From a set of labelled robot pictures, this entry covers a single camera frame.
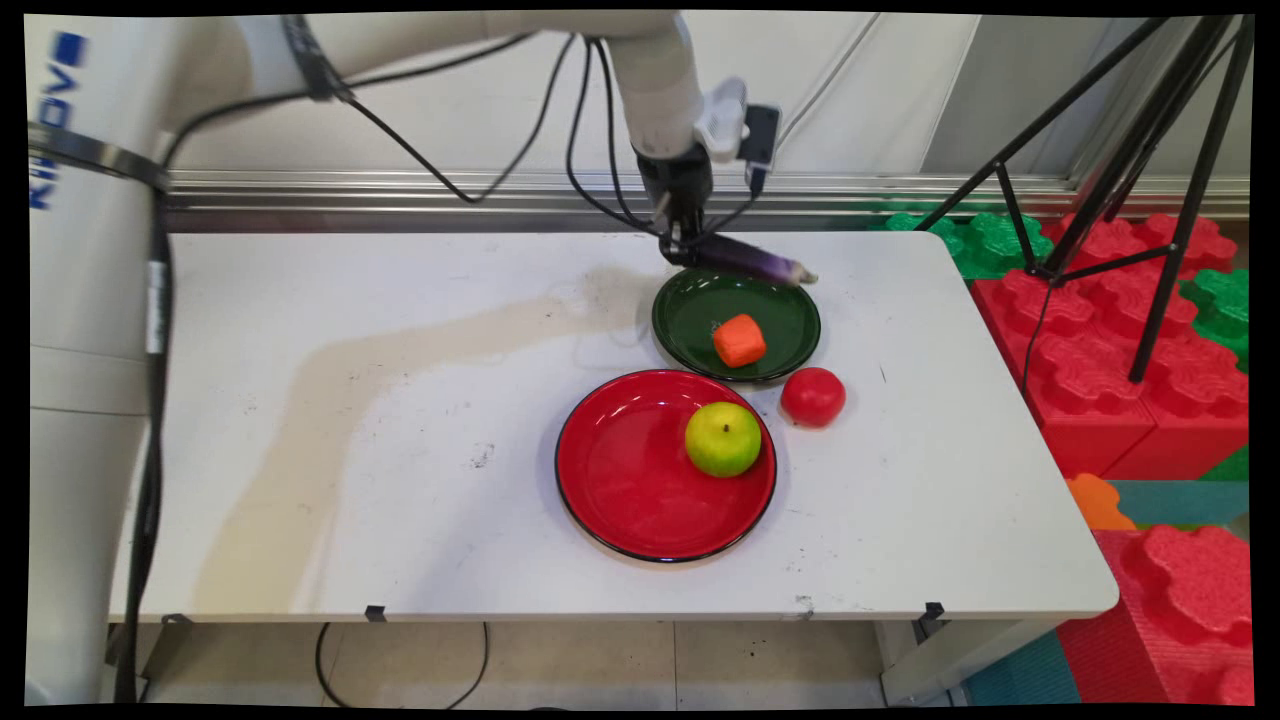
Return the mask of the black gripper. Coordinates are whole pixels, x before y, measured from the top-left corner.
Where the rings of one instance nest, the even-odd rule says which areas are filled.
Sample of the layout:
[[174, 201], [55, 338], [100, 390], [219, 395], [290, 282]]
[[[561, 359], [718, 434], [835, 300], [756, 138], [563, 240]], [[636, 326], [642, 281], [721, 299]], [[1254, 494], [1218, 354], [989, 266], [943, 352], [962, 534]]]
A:
[[704, 218], [713, 191], [710, 158], [700, 143], [673, 158], [637, 151], [637, 169], [652, 200], [660, 232], [660, 255], [673, 266], [698, 266], [700, 245], [716, 233], [713, 218]]

